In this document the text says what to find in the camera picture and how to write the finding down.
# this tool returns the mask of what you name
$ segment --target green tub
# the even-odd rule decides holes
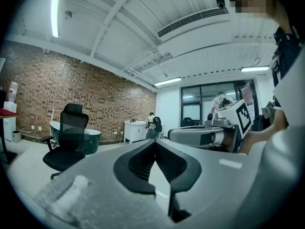
[[[57,121],[50,122],[51,131],[55,141],[58,143],[59,131],[61,128],[61,123]],[[85,140],[86,145],[86,155],[94,154],[100,143],[101,132],[97,130],[85,129],[85,134],[89,134],[89,139]]]

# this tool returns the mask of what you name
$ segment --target black office chair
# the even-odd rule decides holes
[[[81,159],[85,158],[84,133],[89,117],[82,113],[81,105],[67,104],[61,112],[61,129],[59,145],[52,149],[52,136],[44,137],[41,142],[47,142],[49,152],[43,157],[43,162],[49,167],[60,171],[51,175],[51,180],[62,171],[68,169]]]
[[[194,120],[192,120],[190,117],[185,117],[181,121],[180,127],[187,127],[187,126],[193,126],[194,125]]]

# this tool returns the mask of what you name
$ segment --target ceiling light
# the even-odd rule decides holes
[[[59,36],[58,32],[58,5],[59,0],[51,0],[51,26],[54,37]]]
[[[161,85],[164,85],[164,84],[169,84],[169,83],[173,83],[173,82],[178,82],[178,81],[181,81],[181,80],[182,80],[181,77],[177,77],[177,78],[174,78],[174,79],[171,79],[171,80],[167,80],[167,81],[155,83],[154,85],[155,85],[155,86],[161,86]]]
[[[241,72],[253,72],[253,71],[266,71],[269,69],[269,66],[256,66],[256,67],[242,67]]]

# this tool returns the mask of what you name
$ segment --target water bottle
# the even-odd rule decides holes
[[[18,76],[16,76],[16,79],[10,83],[10,90],[9,90],[9,101],[14,102],[16,100],[17,96],[17,90],[18,90]]]

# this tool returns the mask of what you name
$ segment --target person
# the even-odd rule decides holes
[[[274,20],[278,29],[274,34],[277,50],[271,64],[274,86],[287,74],[298,57],[305,40],[305,27],[299,9],[303,7],[303,0],[230,0],[235,3],[236,12],[249,12],[256,17]],[[261,132],[248,132],[244,138],[241,153],[248,154],[254,143],[267,141],[276,132],[286,129],[288,123],[277,99],[274,101],[276,109],[273,125]],[[223,146],[227,151],[232,149],[233,136],[224,134]]]
[[[146,133],[146,140],[154,139],[157,140],[159,133],[155,131],[155,124],[153,123],[153,119],[155,118],[154,112],[150,112],[149,116],[146,118],[146,127],[148,131]]]
[[[221,103],[223,102],[224,99],[230,101],[231,103],[233,102],[233,99],[231,97],[226,96],[224,92],[220,92],[218,93],[218,96],[215,97],[212,101],[211,113],[221,108]]]

